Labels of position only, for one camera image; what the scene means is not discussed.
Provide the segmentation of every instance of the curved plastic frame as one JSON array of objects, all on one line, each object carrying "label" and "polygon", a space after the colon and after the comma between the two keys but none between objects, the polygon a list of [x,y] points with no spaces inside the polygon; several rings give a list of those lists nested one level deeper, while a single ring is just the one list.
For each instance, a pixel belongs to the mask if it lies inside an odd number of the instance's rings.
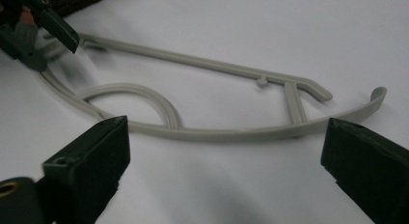
[{"label": "curved plastic frame", "polygon": [[[145,98],[149,98],[154,101],[160,108],[162,116],[166,121],[166,125],[151,125],[130,121],[129,129],[160,137],[193,141],[259,140],[295,137],[311,133],[318,133],[325,131],[327,127],[330,117],[321,118],[314,121],[307,121],[298,89],[302,89],[310,93],[319,101],[326,101],[332,98],[330,92],[325,90],[314,81],[311,81],[310,79],[265,70],[251,69],[208,59],[149,48],[145,46],[111,41],[89,35],[81,34],[80,37],[82,44],[88,42],[101,47],[113,48],[119,51],[130,52],[138,55],[148,56],[151,58],[157,58],[165,61],[181,63],[184,65],[190,65],[209,70],[218,70],[221,72],[245,76],[256,79],[260,86],[263,86],[268,82],[282,84],[285,87],[287,106],[289,109],[292,124],[287,126],[239,129],[201,129],[183,127],[174,106],[152,89],[134,84],[120,83],[92,88],[75,95],[63,84],[61,84],[61,82],[53,76],[50,70],[41,72],[40,76],[45,84],[47,84],[58,96],[74,105],[75,107],[85,111],[86,113],[95,116],[99,120],[112,118],[115,117],[115,115],[109,114],[88,103],[88,100],[90,98],[95,98],[112,93],[132,93]],[[376,88],[371,94],[369,103],[351,111],[331,117],[355,123],[361,122],[363,119],[369,117],[379,109],[386,93],[386,88]]]}]

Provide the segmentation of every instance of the clamp jaw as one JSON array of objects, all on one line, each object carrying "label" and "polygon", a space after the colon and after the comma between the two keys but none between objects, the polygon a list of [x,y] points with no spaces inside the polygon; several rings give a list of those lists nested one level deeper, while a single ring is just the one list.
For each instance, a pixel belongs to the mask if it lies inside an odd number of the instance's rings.
[{"label": "clamp jaw", "polygon": [[23,7],[30,9],[39,26],[62,42],[72,53],[79,44],[79,36],[53,9],[49,0],[0,0],[0,47],[13,59],[28,68],[44,71],[46,60],[31,44],[14,32],[16,17]]},{"label": "clamp jaw", "polygon": [[0,182],[0,223],[94,224],[129,162],[127,118],[100,122],[47,159],[38,182]]}]

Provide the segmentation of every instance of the gray plastic part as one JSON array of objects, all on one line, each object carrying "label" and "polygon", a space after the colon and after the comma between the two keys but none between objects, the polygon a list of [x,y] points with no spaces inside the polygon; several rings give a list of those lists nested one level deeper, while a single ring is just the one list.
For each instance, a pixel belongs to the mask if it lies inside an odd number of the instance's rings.
[{"label": "gray plastic part", "polygon": [[[287,126],[238,129],[203,129],[184,127],[181,124],[174,106],[152,89],[134,84],[109,84],[92,88],[83,93],[75,95],[55,76],[53,76],[50,70],[40,73],[41,79],[58,96],[66,100],[68,103],[74,105],[75,107],[83,110],[84,112],[95,116],[99,120],[112,118],[116,115],[109,114],[97,107],[94,107],[93,105],[88,103],[88,100],[90,98],[95,98],[111,93],[132,93],[143,96],[145,98],[149,98],[153,102],[155,102],[160,108],[166,125],[152,125],[130,121],[129,129],[160,137],[191,141],[260,140],[296,137],[306,134],[319,133],[325,131],[327,127],[330,117],[325,117],[314,121],[307,120],[298,89],[302,89],[308,92],[319,101],[326,101],[332,98],[330,92],[310,79],[270,72],[266,70],[241,67],[233,64],[173,53],[141,45],[111,41],[90,35],[80,34],[80,38],[82,44],[86,42],[101,47],[112,48],[119,51],[130,52],[151,58],[253,78],[257,80],[258,85],[260,86],[265,86],[265,84],[268,82],[282,84],[285,87],[287,106],[289,109],[292,124]],[[50,48],[49,46],[45,49],[47,49],[46,51],[52,50],[52,48]],[[331,117],[359,123],[379,109],[386,93],[386,88],[376,88],[371,94],[369,103],[351,111]]]}]

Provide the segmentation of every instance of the white table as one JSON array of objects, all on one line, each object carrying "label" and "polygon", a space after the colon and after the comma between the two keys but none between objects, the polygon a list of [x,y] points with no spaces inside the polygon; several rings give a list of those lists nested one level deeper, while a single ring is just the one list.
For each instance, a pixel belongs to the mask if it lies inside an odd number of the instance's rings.
[{"label": "white table", "polygon": [[[309,119],[362,105],[384,86],[383,106],[362,125],[409,148],[408,15],[409,0],[104,0],[67,22],[104,38],[308,77],[334,95],[322,104],[302,92]],[[281,86],[261,89],[246,78],[82,48],[51,66],[73,90],[150,87],[185,126],[289,123]],[[96,120],[4,53],[0,68],[0,181],[37,180],[41,164]],[[144,99],[94,103],[161,123]],[[131,133],[131,163],[97,223],[372,223],[320,165],[324,136],[194,143]]]}]

